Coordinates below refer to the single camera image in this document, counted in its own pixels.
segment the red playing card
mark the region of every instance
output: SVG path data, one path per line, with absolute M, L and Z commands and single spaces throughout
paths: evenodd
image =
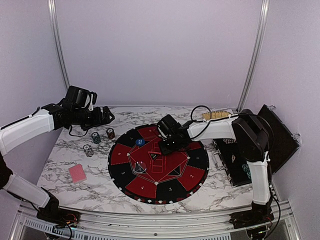
M 80 183 L 87 179 L 81 164 L 77 164 L 69 168 L 69 173 L 74 184 Z

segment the robotic arm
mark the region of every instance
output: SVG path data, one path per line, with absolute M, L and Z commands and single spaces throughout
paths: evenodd
M 40 219 L 60 224 L 66 215 L 79 214 L 58 208 L 59 201 L 51 193 L 18 176 L 6 166 L 3 157 L 20 144 L 62 127 L 72 130 L 72 125 L 80 125 L 88 131 L 111 123 L 115 116 L 107 106 L 94 107 L 96 100 L 95 92 L 70 86 L 58 104 L 38 108 L 33 114 L 0 129 L 0 189 L 38 206 Z
M 250 168 L 253 201 L 252 210 L 231 215 L 235 228 L 265 222 L 271 216 L 271 194 L 268 180 L 268 151 L 273 141 L 272 129 L 265 129 L 255 114 L 244 110 L 240 114 L 209 121 L 187 121 L 184 125 L 167 115 L 157 123 L 163 136 L 159 147 L 163 155 L 187 148 L 192 141 L 234 139 Z

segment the gray wall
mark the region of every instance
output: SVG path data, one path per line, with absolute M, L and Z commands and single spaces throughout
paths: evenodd
M 0 126 L 58 102 L 65 95 L 46 0 L 0 1 Z M 36 184 L 59 135 L 34 138 L 5 156 Z M 19 201 L 0 190 L 0 239 L 8 239 Z
M 320 2 L 273 0 L 246 108 L 276 105 L 302 147 L 274 176 L 303 240 L 320 233 Z
M 236 107 L 261 0 L 57 0 L 70 83 L 98 104 Z

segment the red and black mat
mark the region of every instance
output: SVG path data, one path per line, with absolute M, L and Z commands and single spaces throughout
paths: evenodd
M 204 183 L 209 158 L 201 142 L 170 155 L 161 154 L 155 124 L 123 134 L 112 146 L 108 170 L 127 196 L 147 204 L 172 204 L 194 194 Z

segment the open black case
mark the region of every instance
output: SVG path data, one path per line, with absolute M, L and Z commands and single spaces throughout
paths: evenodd
M 263 105 L 258 115 L 264 118 L 273 129 L 274 143 L 269 151 L 269 158 L 271 159 L 269 164 L 272 174 L 274 174 L 299 149 L 300 144 L 270 107 Z M 234 187 L 250 184 L 249 166 L 247 161 L 241 157 L 237 143 L 232 139 L 215 139 L 214 141 L 231 184 Z

